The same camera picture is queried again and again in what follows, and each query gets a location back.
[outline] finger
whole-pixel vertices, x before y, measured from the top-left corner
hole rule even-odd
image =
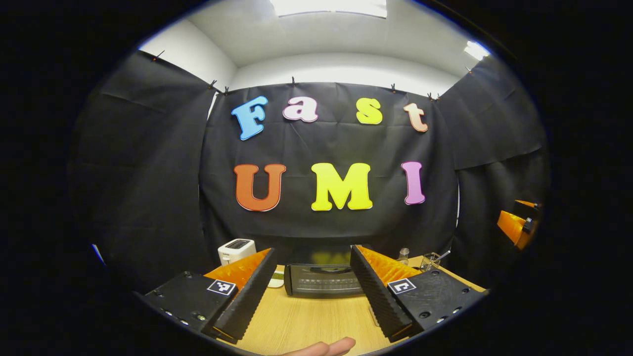
[[[330,350],[327,352],[325,356],[341,356],[345,355],[349,352],[349,350],[354,347],[356,344],[356,340],[352,338],[343,338],[339,341],[330,344]]]
[[[291,351],[281,356],[326,356],[330,350],[330,345],[319,342],[300,350]]]

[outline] clip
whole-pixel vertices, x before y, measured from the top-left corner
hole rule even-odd
[[[161,54],[163,54],[163,52],[158,53],[158,56],[154,57],[154,58],[152,59],[152,62],[153,62],[153,61],[155,61],[158,57],[160,57],[160,55],[161,55]]]

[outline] yellow letter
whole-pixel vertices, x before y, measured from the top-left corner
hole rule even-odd
[[[360,98],[356,102],[356,118],[363,124],[376,125],[382,121],[380,102],[376,99]]]
[[[327,198],[329,192],[338,209],[343,209],[349,194],[348,208],[352,210],[369,209],[373,206],[369,200],[367,173],[371,167],[365,163],[354,163],[349,167],[345,180],[342,181],[331,163],[317,163],[312,166],[316,173],[316,201],[312,203],[312,210],[326,211],[332,209],[332,203]]]

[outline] white toaster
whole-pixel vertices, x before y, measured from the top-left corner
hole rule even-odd
[[[255,241],[235,239],[218,247],[218,255],[223,266],[254,254]]]

